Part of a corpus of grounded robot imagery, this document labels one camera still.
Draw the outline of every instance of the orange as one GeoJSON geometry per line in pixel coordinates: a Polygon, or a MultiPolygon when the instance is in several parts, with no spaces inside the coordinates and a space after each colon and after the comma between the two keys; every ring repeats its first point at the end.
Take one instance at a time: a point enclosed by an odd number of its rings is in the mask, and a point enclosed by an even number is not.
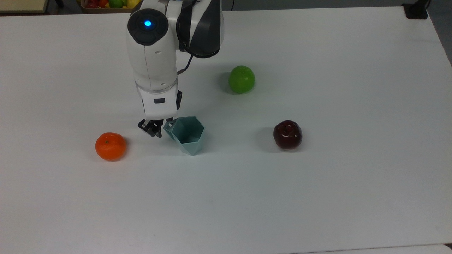
{"type": "Polygon", "coordinates": [[[96,141],[96,152],[104,160],[118,160],[124,155],[126,149],[126,140],[114,132],[104,133],[96,141]]]}

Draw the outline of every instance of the red apple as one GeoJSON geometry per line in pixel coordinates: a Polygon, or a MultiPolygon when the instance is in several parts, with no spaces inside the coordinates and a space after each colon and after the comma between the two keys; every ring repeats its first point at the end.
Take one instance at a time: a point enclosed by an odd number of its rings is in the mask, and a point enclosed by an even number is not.
{"type": "Polygon", "coordinates": [[[275,126],[273,138],[279,148],[288,150],[297,148],[300,145],[303,134],[296,122],[286,120],[275,126]]]}

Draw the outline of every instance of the fruit basket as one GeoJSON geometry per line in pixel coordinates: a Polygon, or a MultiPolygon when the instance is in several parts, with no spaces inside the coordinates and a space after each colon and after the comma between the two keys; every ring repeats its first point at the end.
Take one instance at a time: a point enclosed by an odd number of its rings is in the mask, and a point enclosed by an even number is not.
{"type": "Polygon", "coordinates": [[[82,12],[84,14],[104,14],[104,13],[131,13],[133,10],[133,7],[136,5],[136,2],[139,2],[139,0],[114,0],[115,2],[119,3],[122,1],[122,8],[101,8],[101,7],[94,7],[93,8],[93,4],[92,2],[95,2],[97,6],[102,5],[102,1],[105,0],[79,0],[78,2],[80,3],[80,8],[82,9],[82,12]]]}

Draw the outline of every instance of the black stand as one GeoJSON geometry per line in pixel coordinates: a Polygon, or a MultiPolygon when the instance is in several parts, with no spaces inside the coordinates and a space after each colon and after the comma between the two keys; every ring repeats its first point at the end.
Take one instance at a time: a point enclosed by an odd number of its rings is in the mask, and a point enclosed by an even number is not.
{"type": "Polygon", "coordinates": [[[425,8],[428,0],[419,0],[414,4],[402,4],[405,15],[409,19],[427,19],[428,14],[425,8]]]}

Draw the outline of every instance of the black cable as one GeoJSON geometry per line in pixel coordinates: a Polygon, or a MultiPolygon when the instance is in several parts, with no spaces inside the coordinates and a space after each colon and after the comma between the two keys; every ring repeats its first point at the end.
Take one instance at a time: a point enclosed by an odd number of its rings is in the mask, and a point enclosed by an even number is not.
{"type": "Polygon", "coordinates": [[[179,70],[177,72],[177,75],[184,73],[184,71],[186,71],[188,69],[188,67],[190,66],[190,63],[192,62],[193,59],[193,55],[190,56],[190,59],[188,60],[187,66],[185,68],[183,68],[182,70],[179,70]]]}

